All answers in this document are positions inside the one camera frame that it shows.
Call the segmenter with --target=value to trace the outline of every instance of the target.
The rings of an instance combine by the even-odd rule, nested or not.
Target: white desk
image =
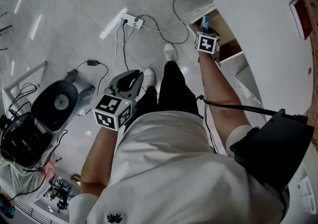
[[[214,0],[214,5],[247,59],[263,107],[304,114],[312,102],[312,48],[310,38],[299,37],[290,1]]]

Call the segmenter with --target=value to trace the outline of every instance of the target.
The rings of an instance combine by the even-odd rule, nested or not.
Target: sleeve cuff
[[[79,194],[69,202],[70,206],[70,223],[80,224],[87,220],[87,217],[96,204],[98,196],[93,194]]]
[[[227,139],[225,148],[229,157],[234,158],[234,153],[230,150],[230,146],[244,138],[252,128],[253,127],[251,125],[241,125],[231,132]]]

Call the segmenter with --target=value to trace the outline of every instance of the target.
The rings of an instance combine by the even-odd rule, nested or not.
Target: tiled floor
[[[164,28],[178,19],[172,11],[173,0],[0,0],[0,13],[8,15],[0,19],[1,26],[13,24],[13,27],[0,36],[0,68],[6,79],[6,85],[13,82],[29,68],[42,61],[48,61],[44,71],[29,79],[39,83],[42,91],[50,83],[76,68],[87,59],[95,59],[112,68],[115,49],[114,18],[121,11],[138,16],[148,14],[154,17]],[[200,6],[213,0],[176,0],[175,7],[181,18]],[[155,28],[154,22],[146,18],[147,26]],[[182,24],[175,24],[164,36],[174,42],[186,37]],[[122,29],[118,31],[118,49],[123,44]],[[193,48],[194,38],[190,36],[183,45],[177,45],[178,64],[190,89],[196,94],[203,93],[201,74],[197,64],[197,53]],[[134,31],[127,41],[126,56],[129,69],[155,70],[158,87],[163,74],[165,41],[158,33],[147,29]],[[124,72],[123,56],[110,77]],[[92,84],[98,85],[105,74],[105,68],[81,66],[80,74]],[[0,82],[4,86],[3,76]],[[107,85],[104,80],[102,88]],[[203,103],[199,104],[203,114]],[[210,119],[210,128],[218,138]],[[99,130],[92,114],[74,117],[68,126],[69,133],[63,138],[56,153],[63,159],[59,167],[66,173],[80,173],[88,151]]]

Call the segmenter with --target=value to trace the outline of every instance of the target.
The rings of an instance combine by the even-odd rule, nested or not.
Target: power adapter
[[[100,64],[99,61],[94,61],[94,60],[87,61],[87,66],[97,66],[98,64]]]

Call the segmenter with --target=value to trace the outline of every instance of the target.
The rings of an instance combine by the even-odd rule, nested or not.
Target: hand
[[[45,166],[45,174],[46,174],[45,180],[49,182],[54,176],[54,171],[55,171],[55,162],[49,161]]]

